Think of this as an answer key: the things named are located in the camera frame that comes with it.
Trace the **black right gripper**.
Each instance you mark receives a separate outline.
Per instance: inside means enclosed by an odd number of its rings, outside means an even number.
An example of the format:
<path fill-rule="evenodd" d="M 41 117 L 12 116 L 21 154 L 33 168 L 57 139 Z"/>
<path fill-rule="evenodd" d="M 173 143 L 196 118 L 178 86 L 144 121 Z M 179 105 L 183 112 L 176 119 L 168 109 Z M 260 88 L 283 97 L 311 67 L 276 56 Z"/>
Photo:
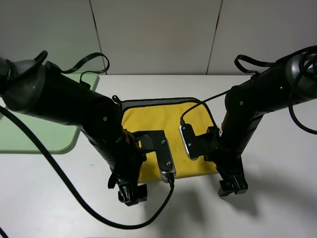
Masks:
<path fill-rule="evenodd" d="M 205 155 L 205 160 L 213 162 L 223 180 L 219 181 L 219 197 L 226 197 L 233 192 L 244 194 L 248 190 L 241 158 L 223 146 L 212 146 Z"/>

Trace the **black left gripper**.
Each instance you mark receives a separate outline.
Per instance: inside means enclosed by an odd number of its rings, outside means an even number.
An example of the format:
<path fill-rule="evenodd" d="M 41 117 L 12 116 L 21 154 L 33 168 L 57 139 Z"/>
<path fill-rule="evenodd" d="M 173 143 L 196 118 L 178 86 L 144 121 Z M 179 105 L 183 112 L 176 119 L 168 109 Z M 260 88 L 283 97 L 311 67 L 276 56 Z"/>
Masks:
<path fill-rule="evenodd" d="M 132 138 L 122 140 L 115 144 L 115 163 L 107 187 L 112 189 L 120 180 L 136 187 L 140 176 L 141 166 L 146 161 L 136 141 Z M 137 201 L 146 201 L 148 196 L 147 185 L 137 186 Z M 126 206 L 135 205 L 135 199 L 130 191 L 118 191 L 118 200 Z"/>

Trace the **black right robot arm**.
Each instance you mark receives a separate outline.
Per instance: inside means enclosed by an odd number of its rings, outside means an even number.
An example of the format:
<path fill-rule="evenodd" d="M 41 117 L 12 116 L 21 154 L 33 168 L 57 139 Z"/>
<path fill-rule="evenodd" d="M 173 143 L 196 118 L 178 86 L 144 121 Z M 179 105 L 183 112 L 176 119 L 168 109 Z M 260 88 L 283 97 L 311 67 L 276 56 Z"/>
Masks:
<path fill-rule="evenodd" d="M 248 190 L 241 156 L 263 116 L 288 108 L 299 128 L 315 134 L 315 130 L 298 121 L 293 107 L 316 98 L 316 50 L 286 57 L 226 93 L 226 114 L 221 128 L 208 128 L 212 133 L 212 152 L 206 156 L 215 163 L 222 178 L 219 197 L 243 194 Z"/>

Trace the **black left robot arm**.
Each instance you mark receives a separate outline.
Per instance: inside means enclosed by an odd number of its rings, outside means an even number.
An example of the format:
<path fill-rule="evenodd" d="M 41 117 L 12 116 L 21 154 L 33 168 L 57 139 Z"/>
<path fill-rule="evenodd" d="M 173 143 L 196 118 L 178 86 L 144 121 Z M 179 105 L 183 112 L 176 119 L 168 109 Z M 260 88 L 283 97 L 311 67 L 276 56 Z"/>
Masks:
<path fill-rule="evenodd" d="M 128 206 L 147 200 L 147 187 L 138 185 L 144 158 L 111 98 L 64 76 L 52 63 L 36 66 L 31 59 L 0 61 L 0 94 L 13 112 L 78 127 L 109 164 L 108 187 L 118 185 L 119 200 Z"/>

